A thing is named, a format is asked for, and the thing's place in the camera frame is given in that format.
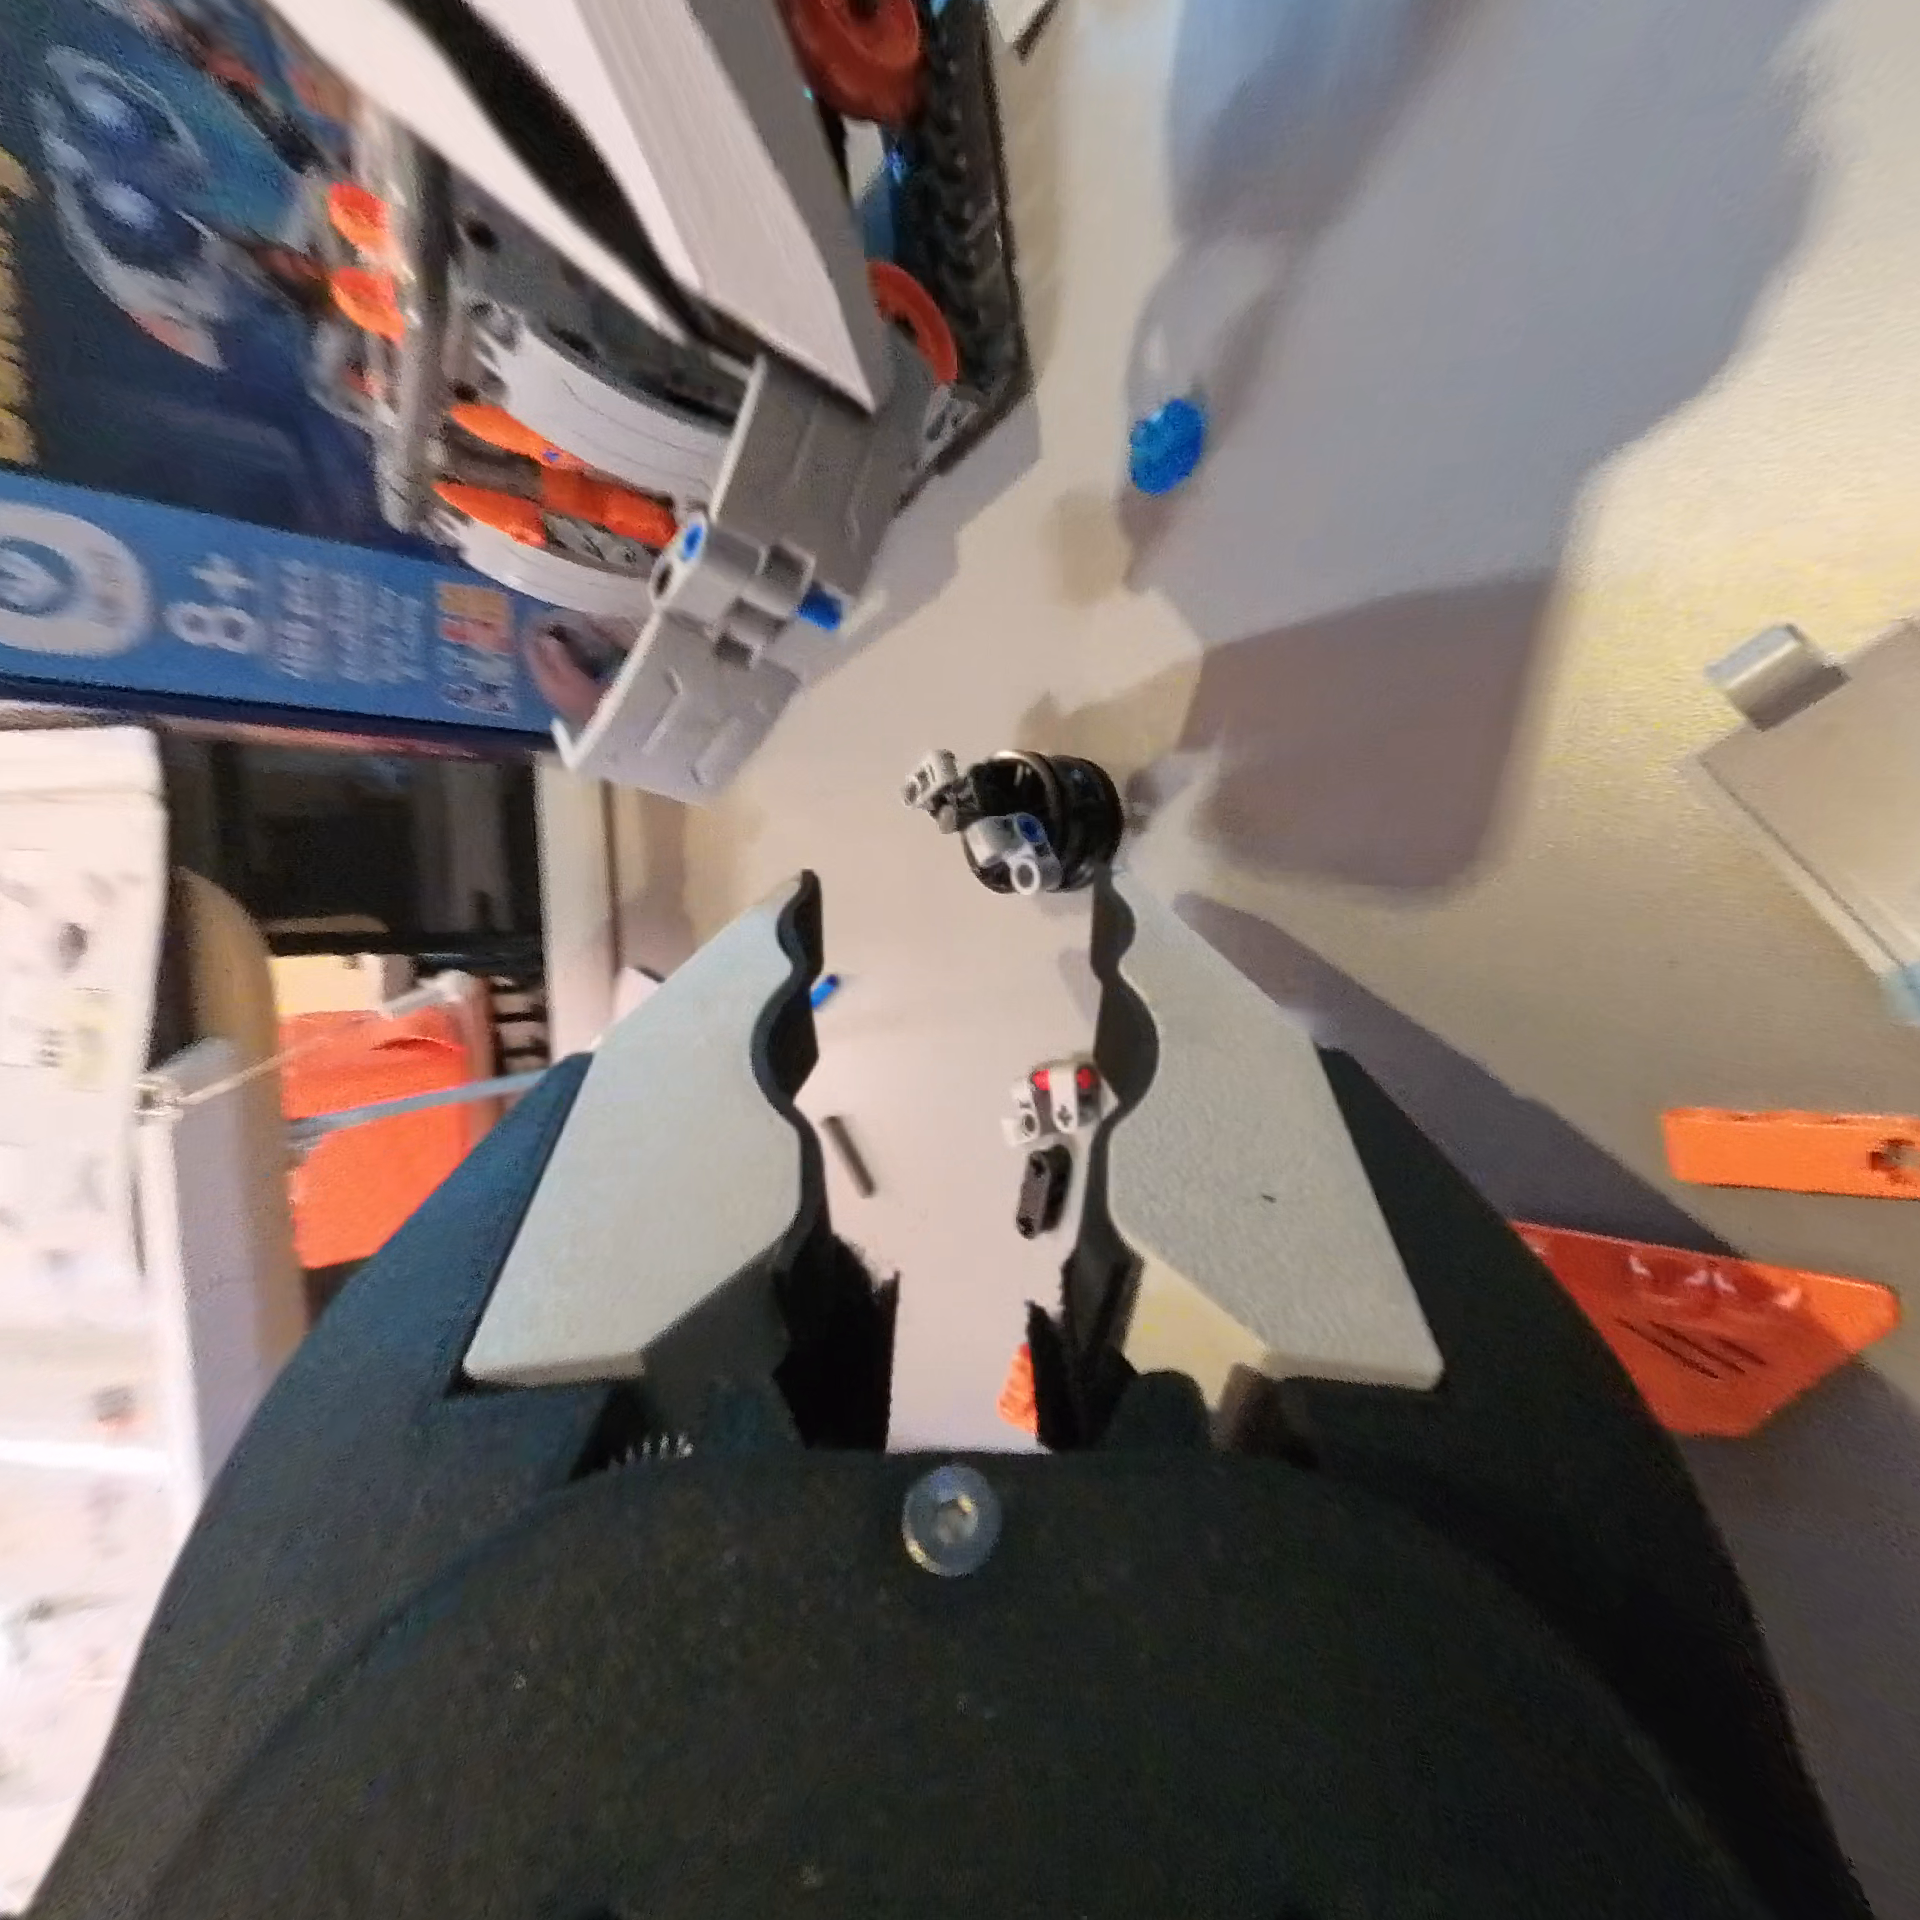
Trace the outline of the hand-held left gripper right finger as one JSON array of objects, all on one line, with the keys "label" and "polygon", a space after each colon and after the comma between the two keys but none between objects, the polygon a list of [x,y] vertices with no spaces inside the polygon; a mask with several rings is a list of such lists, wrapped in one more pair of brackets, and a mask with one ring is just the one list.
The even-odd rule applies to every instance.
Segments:
[{"label": "hand-held left gripper right finger", "polygon": [[1312,1032],[1136,874],[1094,886],[1094,1129],[1062,1341],[1208,1407],[1253,1379],[1434,1389],[1445,1360]]}]

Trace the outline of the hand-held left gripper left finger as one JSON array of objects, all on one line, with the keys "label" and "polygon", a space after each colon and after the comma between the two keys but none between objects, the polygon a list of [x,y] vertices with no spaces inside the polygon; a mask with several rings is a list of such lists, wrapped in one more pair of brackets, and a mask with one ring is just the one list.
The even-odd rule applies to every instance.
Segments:
[{"label": "hand-held left gripper left finger", "polygon": [[780,881],[593,1053],[465,1354],[478,1385],[697,1401],[789,1354],[782,1289],[826,1226],[798,1112],[818,1062],[817,874]]}]

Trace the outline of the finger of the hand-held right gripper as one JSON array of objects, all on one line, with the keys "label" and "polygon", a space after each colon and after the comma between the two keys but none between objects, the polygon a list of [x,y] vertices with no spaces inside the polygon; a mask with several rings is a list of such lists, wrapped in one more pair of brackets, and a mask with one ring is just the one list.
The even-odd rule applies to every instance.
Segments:
[{"label": "finger of the hand-held right gripper", "polygon": [[290,1],[286,25],[635,318],[739,347],[739,5]]},{"label": "finger of the hand-held right gripper", "polygon": [[778,5],[579,1],[558,94],[672,280],[875,416],[897,376]]}]

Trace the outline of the small black wheel assembly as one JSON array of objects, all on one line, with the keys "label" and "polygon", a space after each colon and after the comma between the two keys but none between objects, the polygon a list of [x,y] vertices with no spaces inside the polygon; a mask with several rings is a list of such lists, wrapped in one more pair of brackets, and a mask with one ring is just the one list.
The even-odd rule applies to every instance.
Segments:
[{"label": "small black wheel assembly", "polygon": [[1092,886],[1129,824],[1116,778],[1090,759],[1008,750],[973,763],[928,754],[904,778],[904,803],[960,845],[994,896],[1069,896]]}]

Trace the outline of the small grey red connector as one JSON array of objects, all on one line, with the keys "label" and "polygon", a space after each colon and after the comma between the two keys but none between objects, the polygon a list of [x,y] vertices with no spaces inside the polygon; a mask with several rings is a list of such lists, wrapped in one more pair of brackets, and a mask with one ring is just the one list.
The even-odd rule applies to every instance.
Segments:
[{"label": "small grey red connector", "polygon": [[1090,1136],[1104,1111],[1106,1086],[1090,1058],[1042,1062],[1014,1081],[1008,1144],[1046,1144]]}]

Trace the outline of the orange packet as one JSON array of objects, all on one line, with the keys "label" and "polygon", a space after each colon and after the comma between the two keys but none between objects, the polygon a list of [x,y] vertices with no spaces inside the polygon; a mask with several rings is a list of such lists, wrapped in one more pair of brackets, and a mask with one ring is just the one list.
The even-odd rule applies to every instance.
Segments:
[{"label": "orange packet", "polygon": [[350,1115],[294,1146],[294,1251],[309,1271],[370,1259],[518,1102],[491,1087],[493,1037],[465,1001],[292,1015],[278,1046],[290,1134]]}]

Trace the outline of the grey orange tracked toy robot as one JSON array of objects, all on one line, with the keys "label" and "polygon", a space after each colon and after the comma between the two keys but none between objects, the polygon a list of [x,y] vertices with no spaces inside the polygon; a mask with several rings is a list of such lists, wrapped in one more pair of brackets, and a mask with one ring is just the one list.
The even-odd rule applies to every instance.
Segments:
[{"label": "grey orange tracked toy robot", "polygon": [[352,96],[329,290],[374,341],[392,523],[498,587],[621,629],[584,774],[721,793],[834,672],[913,498],[1029,376],[994,5],[778,5],[894,359],[875,416],[739,326],[680,343]]}]

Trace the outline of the blue cardboard box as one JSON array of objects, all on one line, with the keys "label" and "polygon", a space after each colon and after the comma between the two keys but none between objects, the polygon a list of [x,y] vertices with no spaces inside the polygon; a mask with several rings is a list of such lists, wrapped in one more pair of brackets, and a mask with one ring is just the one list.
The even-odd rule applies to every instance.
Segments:
[{"label": "blue cardboard box", "polygon": [[546,737],[621,629],[403,531],[352,96],[261,5],[3,5],[4,696]]}]

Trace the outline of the orange flat panel piece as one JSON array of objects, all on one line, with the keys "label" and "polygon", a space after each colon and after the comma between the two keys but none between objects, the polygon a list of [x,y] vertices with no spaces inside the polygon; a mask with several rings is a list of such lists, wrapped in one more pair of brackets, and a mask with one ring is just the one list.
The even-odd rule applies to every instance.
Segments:
[{"label": "orange flat panel piece", "polygon": [[1744,1439],[1905,1321],[1883,1283],[1515,1223],[1681,1438]]}]

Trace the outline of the blue round stud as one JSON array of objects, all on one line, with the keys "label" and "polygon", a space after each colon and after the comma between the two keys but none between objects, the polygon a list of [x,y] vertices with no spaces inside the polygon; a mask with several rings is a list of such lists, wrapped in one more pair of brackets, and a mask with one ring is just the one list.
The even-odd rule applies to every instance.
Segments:
[{"label": "blue round stud", "polygon": [[1141,495],[1171,495],[1195,474],[1208,449],[1209,409],[1192,394],[1168,398],[1129,426],[1129,483]]}]

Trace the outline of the orange beam piece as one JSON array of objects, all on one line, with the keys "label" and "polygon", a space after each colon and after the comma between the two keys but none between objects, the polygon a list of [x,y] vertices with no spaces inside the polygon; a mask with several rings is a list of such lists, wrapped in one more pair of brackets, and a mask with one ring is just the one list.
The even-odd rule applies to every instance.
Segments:
[{"label": "orange beam piece", "polygon": [[1845,1111],[1672,1109],[1665,1154],[1681,1183],[1843,1197],[1918,1197],[1918,1117]]}]

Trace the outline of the grey flat hinged panel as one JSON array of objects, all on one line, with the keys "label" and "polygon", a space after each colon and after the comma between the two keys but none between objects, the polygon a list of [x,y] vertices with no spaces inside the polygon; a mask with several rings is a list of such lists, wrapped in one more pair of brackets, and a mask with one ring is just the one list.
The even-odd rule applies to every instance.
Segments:
[{"label": "grey flat hinged panel", "polygon": [[1707,667],[1736,726],[1702,785],[1918,1024],[1918,618],[1838,658],[1779,624]]}]

